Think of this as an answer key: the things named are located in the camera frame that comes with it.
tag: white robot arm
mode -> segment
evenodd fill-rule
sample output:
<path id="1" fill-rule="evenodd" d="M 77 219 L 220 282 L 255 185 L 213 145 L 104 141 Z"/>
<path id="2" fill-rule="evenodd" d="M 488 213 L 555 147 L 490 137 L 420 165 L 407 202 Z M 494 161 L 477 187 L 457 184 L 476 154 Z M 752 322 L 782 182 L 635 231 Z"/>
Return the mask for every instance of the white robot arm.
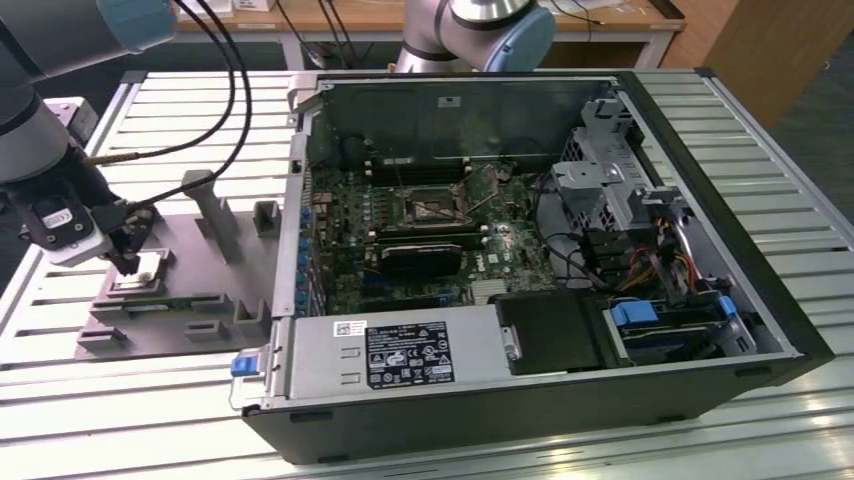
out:
<path id="1" fill-rule="evenodd" d="M 531 71 L 554 32 L 554 17 L 536 0 L 408 0 L 395 71 Z"/>

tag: blue latch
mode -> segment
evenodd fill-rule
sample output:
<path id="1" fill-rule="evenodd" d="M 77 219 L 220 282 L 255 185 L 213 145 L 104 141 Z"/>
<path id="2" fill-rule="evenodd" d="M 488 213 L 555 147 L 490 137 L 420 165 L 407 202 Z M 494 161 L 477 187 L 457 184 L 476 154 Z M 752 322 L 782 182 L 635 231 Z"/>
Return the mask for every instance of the blue latch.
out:
<path id="1" fill-rule="evenodd" d="M 646 300 L 622 302 L 611 308 L 611 317 L 618 327 L 658 322 L 658 314 L 655 313 L 652 302 Z"/>
<path id="2" fill-rule="evenodd" d="M 257 375 L 257 355 L 237 357 L 231 361 L 231 376 L 251 377 Z"/>
<path id="3" fill-rule="evenodd" d="M 718 305 L 720 305 L 720 310 L 723 310 L 723 316 L 726 318 L 734 318 L 738 315 L 738 310 L 735 308 L 735 302 L 726 295 L 722 295 L 718 298 Z"/>

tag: metal worktable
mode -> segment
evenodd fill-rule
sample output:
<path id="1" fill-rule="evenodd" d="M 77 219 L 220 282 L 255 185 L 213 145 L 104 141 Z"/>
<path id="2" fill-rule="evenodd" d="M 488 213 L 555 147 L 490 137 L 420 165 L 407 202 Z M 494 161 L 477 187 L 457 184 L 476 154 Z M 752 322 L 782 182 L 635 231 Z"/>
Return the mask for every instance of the metal worktable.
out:
<path id="1" fill-rule="evenodd" d="M 255 129 L 240 161 L 216 186 L 232 209 L 241 211 L 257 199 L 284 196 L 292 134 L 289 74 L 256 72 L 252 77 Z M 77 330 L 105 264 L 92 261 L 63 269 L 42 262 L 30 249 L 0 301 L 0 476 L 351 480 L 843 476 L 854 467 L 851 227 L 716 80 L 692 71 L 655 71 L 639 77 L 836 353 L 830 364 L 783 387 L 750 392 L 692 421 L 351 465 L 293 467 L 229 406 L 233 354 L 75 363 Z M 224 108 L 224 73 L 127 78 L 89 153 L 173 145 L 207 129 Z M 243 111 L 240 104 L 236 110 Z M 175 186 L 191 164 L 217 166 L 240 124 L 241 119 L 232 118 L 228 130 L 200 148 L 109 167 L 105 175 L 116 193 L 140 198 Z M 655 162 L 654 152 L 650 155 Z M 655 163 L 667 181 L 664 167 Z M 167 214 L 192 209 L 185 198 L 161 204 Z M 249 395 L 259 387 L 244 384 Z"/>

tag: white label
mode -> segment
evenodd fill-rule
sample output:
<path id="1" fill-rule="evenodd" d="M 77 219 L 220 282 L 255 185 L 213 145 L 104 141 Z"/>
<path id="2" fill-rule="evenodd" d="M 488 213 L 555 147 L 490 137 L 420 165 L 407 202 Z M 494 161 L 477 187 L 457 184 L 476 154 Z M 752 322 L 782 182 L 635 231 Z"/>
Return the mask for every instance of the white label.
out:
<path id="1" fill-rule="evenodd" d="M 356 320 L 353 322 L 335 322 L 332 325 L 333 337 L 363 337 L 364 329 L 368 326 L 368 322 L 364 320 Z"/>
<path id="2" fill-rule="evenodd" d="M 431 375 L 439 375 L 440 373 L 451 373 L 452 367 L 449 365 L 441 365 L 440 367 L 427 367 L 424 370 Z"/>
<path id="3" fill-rule="evenodd" d="M 239 23 L 239 30 L 272 30 L 276 28 L 275 23 Z"/>
<path id="4" fill-rule="evenodd" d="M 73 219 L 75 217 L 71 214 L 71 210 L 64 208 L 58 212 L 53 212 L 50 215 L 41 217 L 41 223 L 46 229 L 53 229 L 61 227 L 67 223 L 71 223 Z"/>
<path id="5" fill-rule="evenodd" d="M 125 307 L 125 310 L 133 312 L 165 312 L 169 309 L 165 305 L 140 305 L 137 307 Z"/>
<path id="6" fill-rule="evenodd" d="M 439 108 L 459 108 L 461 104 L 461 97 L 439 97 Z"/>

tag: warning label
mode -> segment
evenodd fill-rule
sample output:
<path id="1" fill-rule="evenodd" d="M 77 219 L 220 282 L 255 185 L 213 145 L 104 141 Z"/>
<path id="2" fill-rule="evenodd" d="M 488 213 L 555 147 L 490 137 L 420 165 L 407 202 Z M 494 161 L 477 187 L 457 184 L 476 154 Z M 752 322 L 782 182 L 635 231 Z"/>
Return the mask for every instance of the warning label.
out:
<path id="1" fill-rule="evenodd" d="M 373 390 L 453 381 L 444 322 L 367 328 L 364 338 Z"/>

